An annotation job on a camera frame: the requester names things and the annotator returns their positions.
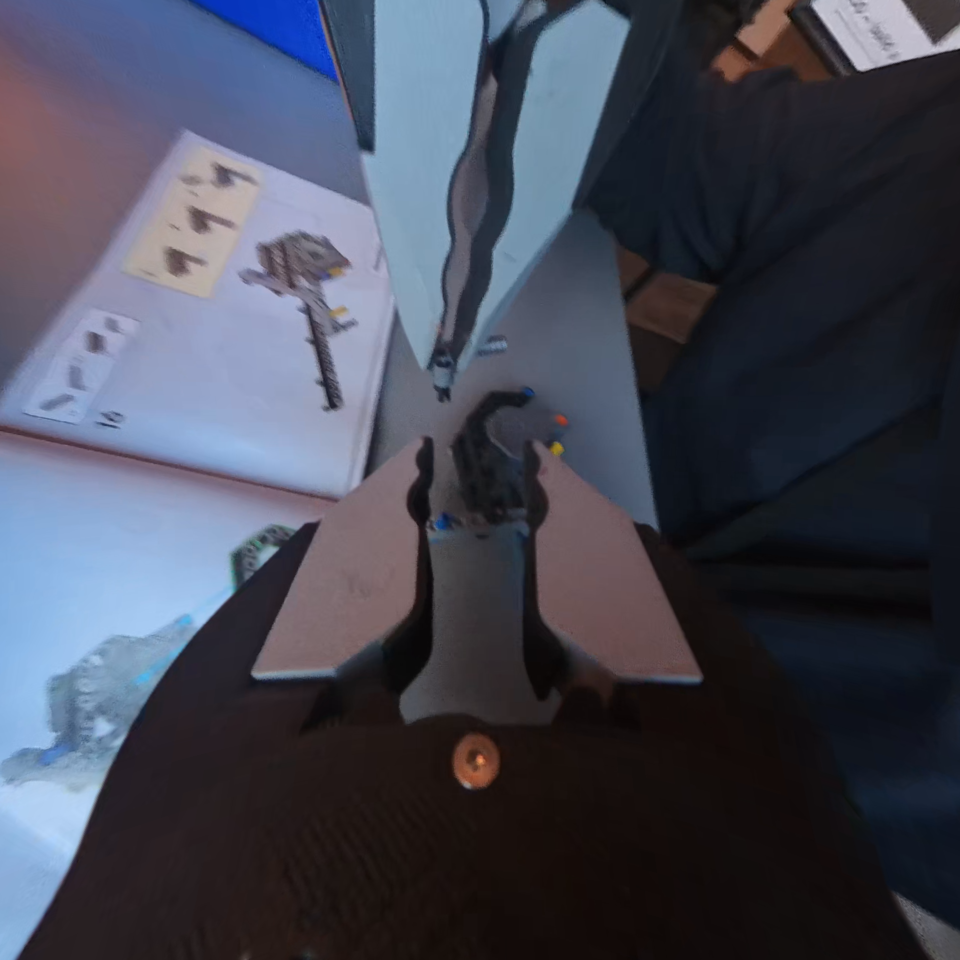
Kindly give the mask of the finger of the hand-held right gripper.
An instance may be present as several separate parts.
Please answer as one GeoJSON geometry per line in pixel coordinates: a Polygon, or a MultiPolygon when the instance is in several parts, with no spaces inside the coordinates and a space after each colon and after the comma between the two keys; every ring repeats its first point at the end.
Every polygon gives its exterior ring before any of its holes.
{"type": "Polygon", "coordinates": [[[488,25],[485,2],[373,5],[373,148],[363,167],[399,321],[421,368],[445,336],[451,190],[472,135],[488,25]]]}
{"type": "Polygon", "coordinates": [[[606,2],[524,2],[487,46],[451,183],[451,368],[486,350],[567,222],[629,31],[606,2]]]}

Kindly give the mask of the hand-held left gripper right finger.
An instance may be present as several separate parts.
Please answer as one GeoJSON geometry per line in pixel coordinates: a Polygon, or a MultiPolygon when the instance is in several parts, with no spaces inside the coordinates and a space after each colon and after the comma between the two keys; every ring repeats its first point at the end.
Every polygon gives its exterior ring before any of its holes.
{"type": "Polygon", "coordinates": [[[537,699],[694,687],[704,673],[631,516],[540,441],[524,450],[523,661],[537,699]]]}

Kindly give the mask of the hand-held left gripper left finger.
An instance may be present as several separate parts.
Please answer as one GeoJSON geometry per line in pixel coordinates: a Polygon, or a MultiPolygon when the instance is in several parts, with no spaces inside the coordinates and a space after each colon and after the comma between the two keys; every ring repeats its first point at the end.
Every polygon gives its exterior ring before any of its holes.
{"type": "Polygon", "coordinates": [[[423,609],[433,468],[433,440],[416,437],[325,511],[253,680],[345,679],[423,609]]]}

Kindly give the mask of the lego technic assembly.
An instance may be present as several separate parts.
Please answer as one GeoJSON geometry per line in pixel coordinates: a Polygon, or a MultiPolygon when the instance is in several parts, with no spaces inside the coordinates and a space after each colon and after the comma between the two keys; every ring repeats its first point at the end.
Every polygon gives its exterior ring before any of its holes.
{"type": "Polygon", "coordinates": [[[453,438],[457,510],[436,510],[435,538],[468,532],[486,538],[500,526],[526,527],[525,450],[534,441],[562,456],[571,420],[530,387],[487,392],[453,438]]]}

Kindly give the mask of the lego instruction booklet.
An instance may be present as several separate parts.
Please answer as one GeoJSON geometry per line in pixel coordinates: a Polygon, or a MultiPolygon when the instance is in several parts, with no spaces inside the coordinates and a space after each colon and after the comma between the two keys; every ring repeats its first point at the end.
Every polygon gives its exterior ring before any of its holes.
{"type": "Polygon", "coordinates": [[[184,132],[2,387],[2,958],[148,696],[366,465],[372,212],[184,132]]]}

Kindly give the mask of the blue panel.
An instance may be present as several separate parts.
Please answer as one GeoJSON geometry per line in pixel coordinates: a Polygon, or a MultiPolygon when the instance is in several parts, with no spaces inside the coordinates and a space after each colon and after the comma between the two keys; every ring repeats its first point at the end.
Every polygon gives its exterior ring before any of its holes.
{"type": "Polygon", "coordinates": [[[193,4],[324,77],[337,80],[318,1],[194,1],[193,4]]]}

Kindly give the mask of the person's dark clothed body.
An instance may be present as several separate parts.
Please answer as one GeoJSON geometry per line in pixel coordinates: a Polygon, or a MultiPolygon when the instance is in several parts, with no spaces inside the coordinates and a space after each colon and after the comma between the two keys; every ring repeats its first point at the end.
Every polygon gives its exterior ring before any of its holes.
{"type": "Polygon", "coordinates": [[[958,927],[958,215],[768,222],[644,405],[661,528],[725,568],[894,892],[958,927]]]}

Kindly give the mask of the white paper sheet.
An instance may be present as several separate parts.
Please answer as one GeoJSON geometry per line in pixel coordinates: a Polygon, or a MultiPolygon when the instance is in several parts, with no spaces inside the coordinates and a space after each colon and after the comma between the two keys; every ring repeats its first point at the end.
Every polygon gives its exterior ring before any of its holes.
{"type": "Polygon", "coordinates": [[[959,48],[957,1],[814,1],[810,9],[858,72],[959,48]]]}

